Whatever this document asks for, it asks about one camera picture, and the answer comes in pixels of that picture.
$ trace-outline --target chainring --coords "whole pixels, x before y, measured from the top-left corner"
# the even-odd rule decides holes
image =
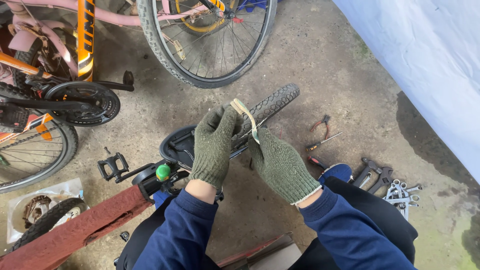
[[[97,83],[75,81],[57,85],[44,96],[49,101],[81,101],[94,111],[49,110],[57,121],[73,126],[97,126],[111,121],[120,111],[120,99],[110,89]]]

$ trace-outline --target plastic bag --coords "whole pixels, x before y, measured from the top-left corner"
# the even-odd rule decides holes
[[[41,216],[40,213],[45,213],[59,202],[68,198],[84,198],[84,191],[80,178],[65,181],[38,191],[11,199],[8,202],[8,216],[7,216],[7,243],[17,241],[22,234],[27,230],[26,224],[34,223]]]

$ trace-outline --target blue tarp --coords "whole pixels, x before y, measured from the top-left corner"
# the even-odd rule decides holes
[[[333,1],[480,181],[480,1]]]

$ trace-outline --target hand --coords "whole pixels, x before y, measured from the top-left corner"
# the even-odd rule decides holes
[[[243,118],[229,104],[209,111],[195,128],[195,161],[189,179],[222,188],[228,172],[232,136]]]
[[[290,144],[277,139],[265,128],[258,130],[258,138],[260,145],[251,136],[248,140],[253,163],[260,177],[275,192],[292,205],[313,194],[319,196],[322,186],[308,173],[305,163]]]

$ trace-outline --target pink bicycle frame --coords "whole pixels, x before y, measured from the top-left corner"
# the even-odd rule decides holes
[[[78,73],[78,66],[72,60],[70,53],[68,52],[65,45],[62,43],[59,36],[52,30],[55,27],[64,27],[71,28],[71,26],[65,25],[61,22],[56,21],[36,21],[25,11],[25,8],[22,5],[22,0],[2,0],[8,4],[10,9],[13,12],[13,25],[16,28],[17,34],[13,37],[12,41],[9,44],[9,48],[20,50],[20,51],[29,51],[33,42],[37,39],[37,36],[30,33],[29,31],[22,30],[22,24],[29,25],[40,25],[43,34],[52,42],[55,48],[58,50],[62,58],[68,64],[70,72],[73,74]],[[23,0],[23,3],[27,6],[43,6],[49,8],[60,8],[69,10],[72,12],[78,11],[78,2],[76,0]],[[193,15],[197,12],[207,10],[208,8],[204,5],[198,6],[194,9],[191,9],[187,12],[181,14],[171,14],[170,6],[168,0],[162,1],[163,10],[158,13],[158,20],[175,20],[180,19],[188,15]],[[110,11],[106,11],[100,8],[95,8],[95,19],[123,26],[140,26],[140,18],[137,15],[128,16],[122,14],[116,14]]]

